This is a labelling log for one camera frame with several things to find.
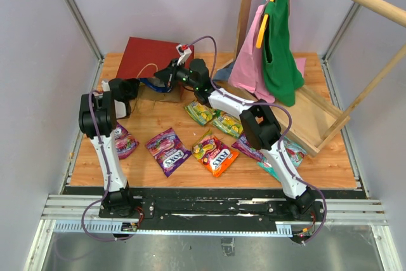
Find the blue chip bag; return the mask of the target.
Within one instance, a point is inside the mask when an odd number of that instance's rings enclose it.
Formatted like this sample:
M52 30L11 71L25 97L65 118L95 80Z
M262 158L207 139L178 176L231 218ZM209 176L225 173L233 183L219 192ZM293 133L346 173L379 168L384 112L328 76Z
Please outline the blue chip bag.
M158 93L170 93L173 90L167 83L156 77L142 77L139 78L139 81Z

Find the red paper bag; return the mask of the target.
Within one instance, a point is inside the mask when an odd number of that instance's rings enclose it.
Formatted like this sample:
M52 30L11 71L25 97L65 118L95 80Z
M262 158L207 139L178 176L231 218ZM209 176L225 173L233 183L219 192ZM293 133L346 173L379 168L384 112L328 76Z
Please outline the red paper bag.
M121 79L146 79L156 83L154 74L165 69L170 61L178 58L178 43L130 37L124 50L116 77ZM170 92L159 93L146 84L140 84L138 97L156 102L181 101L183 88L175 86Z

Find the purple Fox's packet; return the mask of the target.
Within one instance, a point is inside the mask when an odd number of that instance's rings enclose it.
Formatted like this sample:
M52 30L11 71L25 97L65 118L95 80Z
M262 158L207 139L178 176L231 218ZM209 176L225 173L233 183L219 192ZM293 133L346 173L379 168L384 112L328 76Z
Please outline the purple Fox's packet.
M129 157L139 146L139 141L121 124L114 130L115 147L120 160Z
M173 128L154 136L145 144L145 147L167 177L170 177L192 155Z

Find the green snack packet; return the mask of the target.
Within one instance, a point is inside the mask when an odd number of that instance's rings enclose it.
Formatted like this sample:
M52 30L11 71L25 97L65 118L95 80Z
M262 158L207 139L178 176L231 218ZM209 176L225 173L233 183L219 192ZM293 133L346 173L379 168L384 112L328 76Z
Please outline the green snack packet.
M234 138L239 138L243 133L241 122L234 116L220 111L217 116L211 121L211 124L220 131Z

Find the pink shirt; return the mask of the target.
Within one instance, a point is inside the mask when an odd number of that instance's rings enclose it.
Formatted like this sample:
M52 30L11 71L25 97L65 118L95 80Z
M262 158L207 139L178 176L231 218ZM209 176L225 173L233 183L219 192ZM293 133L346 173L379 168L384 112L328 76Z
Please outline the pink shirt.
M247 33L246 39L236 59L228 83L240 89L253 93L257 98L273 103L278 101L269 93L265 86L262 72L262 48L257 49L256 39L261 23L264 5L258 7L254 20ZM304 77L305 60L296 60L297 68Z

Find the orange Fox's candy packet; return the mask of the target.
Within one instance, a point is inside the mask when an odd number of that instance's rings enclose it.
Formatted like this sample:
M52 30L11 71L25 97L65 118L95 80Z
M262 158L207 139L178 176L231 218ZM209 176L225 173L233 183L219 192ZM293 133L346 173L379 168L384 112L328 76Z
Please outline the orange Fox's candy packet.
M192 155L218 178L236 161L239 152L223 143L209 129L192 145Z

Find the purple snack packet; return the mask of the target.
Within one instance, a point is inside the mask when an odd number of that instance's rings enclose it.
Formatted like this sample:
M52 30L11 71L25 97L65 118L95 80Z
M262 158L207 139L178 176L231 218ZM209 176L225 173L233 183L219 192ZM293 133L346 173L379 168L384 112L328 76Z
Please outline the purple snack packet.
M264 155L260 151L254 149L249 144L245 134L240 135L237 141L232 144L232 148L237 149L241 153L245 154L247 157L250 157L251 159L254 159L258 162L261 162L264 158Z

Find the green shirt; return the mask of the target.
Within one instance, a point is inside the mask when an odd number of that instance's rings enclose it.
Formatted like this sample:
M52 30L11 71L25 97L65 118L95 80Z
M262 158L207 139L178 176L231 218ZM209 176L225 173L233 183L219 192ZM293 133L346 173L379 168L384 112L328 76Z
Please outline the green shirt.
M273 35L262 47L262 72L269 93L280 103L292 107L296 102L295 91L305 84L286 37Z

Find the teal Fox's candy packet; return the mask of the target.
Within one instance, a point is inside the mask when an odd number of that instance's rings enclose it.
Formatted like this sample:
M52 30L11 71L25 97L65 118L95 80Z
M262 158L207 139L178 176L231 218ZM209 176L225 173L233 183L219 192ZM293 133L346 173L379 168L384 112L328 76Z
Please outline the teal Fox's candy packet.
M283 139L283 143L292 164L297 169L307 155L307 151L296 142L288 139L288 137L285 137ZM257 162L257 165L265 170L268 174L272 175L276 180L279 180L277 173L271 167L270 163L266 160L265 157L262 157L262 159Z

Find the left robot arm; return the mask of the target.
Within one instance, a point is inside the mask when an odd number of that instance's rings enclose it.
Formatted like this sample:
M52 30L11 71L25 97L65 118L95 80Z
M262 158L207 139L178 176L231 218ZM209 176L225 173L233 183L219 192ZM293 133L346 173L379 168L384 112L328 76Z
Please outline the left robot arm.
M103 175L104 193L98 200L102 218L129 218L136 211L136 201L115 146L115 103L124 104L124 116L128 117L131 111L129 102L137 97L139 84L140 81L134 78L115 78L107 82L107 90L93 90L81 95L79 129L90 139Z

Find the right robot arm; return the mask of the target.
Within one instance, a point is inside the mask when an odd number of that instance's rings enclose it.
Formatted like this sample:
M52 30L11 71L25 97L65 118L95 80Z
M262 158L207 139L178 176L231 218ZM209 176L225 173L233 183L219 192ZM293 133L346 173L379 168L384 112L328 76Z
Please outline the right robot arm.
M189 68L172 60L165 68L154 73L165 85L182 84L193 89L199 103L238 117L249 144L260 151L276 172L287 201L287 212L294 220L309 215L315 197L310 187L301 179L284 147L282 128L263 100L253 102L239 98L217 87L209 76L203 59L190 62Z

